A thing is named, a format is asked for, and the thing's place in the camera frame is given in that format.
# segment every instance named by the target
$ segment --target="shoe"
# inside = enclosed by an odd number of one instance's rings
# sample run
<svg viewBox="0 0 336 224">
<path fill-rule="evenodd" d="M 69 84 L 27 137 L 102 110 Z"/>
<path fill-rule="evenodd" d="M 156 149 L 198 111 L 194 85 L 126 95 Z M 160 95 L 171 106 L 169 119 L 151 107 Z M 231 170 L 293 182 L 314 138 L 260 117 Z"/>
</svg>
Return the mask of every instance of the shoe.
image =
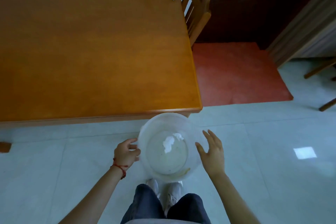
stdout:
<svg viewBox="0 0 336 224">
<path fill-rule="evenodd" d="M 168 214 L 169 209 L 181 199 L 182 188 L 183 188 L 182 181 L 173 182 L 169 184 L 167 203 L 166 203 L 166 209 L 165 209 L 166 216 Z"/>
<path fill-rule="evenodd" d="M 146 184 L 154 191 L 157 198 L 160 198 L 158 182 L 155 179 L 149 179 Z"/>
</svg>

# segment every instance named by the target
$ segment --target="jeans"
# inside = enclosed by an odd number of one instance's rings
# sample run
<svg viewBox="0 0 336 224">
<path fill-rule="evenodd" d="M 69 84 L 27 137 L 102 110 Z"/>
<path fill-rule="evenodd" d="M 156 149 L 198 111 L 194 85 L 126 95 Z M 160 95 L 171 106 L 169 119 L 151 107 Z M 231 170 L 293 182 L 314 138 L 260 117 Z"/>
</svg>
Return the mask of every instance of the jeans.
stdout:
<svg viewBox="0 0 336 224">
<path fill-rule="evenodd" d="M 120 224 L 134 219 L 165 219 L 160 200 L 146 184 L 140 184 L 135 190 L 133 203 L 128 208 Z M 186 194 L 167 214 L 167 219 L 192 221 L 211 224 L 205 212 L 202 199 L 196 194 Z"/>
</svg>

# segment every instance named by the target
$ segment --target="wooden table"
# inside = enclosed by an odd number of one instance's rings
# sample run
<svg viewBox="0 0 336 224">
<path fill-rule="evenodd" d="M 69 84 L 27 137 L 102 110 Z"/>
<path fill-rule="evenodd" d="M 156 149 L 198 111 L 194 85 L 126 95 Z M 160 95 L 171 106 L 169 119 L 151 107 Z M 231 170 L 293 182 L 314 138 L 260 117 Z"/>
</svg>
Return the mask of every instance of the wooden table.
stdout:
<svg viewBox="0 0 336 224">
<path fill-rule="evenodd" d="M 0 0 L 0 126 L 202 109 L 181 0 Z"/>
</svg>

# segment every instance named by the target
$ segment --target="doormat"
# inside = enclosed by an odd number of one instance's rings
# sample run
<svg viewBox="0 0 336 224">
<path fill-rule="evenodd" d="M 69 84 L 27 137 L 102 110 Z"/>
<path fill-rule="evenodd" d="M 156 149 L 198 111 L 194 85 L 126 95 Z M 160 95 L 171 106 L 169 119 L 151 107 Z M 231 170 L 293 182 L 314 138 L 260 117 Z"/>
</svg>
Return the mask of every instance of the doormat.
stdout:
<svg viewBox="0 0 336 224">
<path fill-rule="evenodd" d="M 256 43 L 194 44 L 192 52 L 203 106 L 293 100 Z"/>
</svg>

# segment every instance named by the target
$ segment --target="brown wooden door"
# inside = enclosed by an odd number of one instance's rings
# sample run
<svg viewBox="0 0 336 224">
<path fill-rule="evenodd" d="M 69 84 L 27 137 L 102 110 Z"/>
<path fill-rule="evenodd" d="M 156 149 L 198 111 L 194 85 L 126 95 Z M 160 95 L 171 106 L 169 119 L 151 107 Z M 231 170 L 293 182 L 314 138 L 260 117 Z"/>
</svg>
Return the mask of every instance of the brown wooden door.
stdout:
<svg viewBox="0 0 336 224">
<path fill-rule="evenodd" d="M 197 42 L 257 42 L 265 49 L 309 0 L 211 0 Z"/>
</svg>

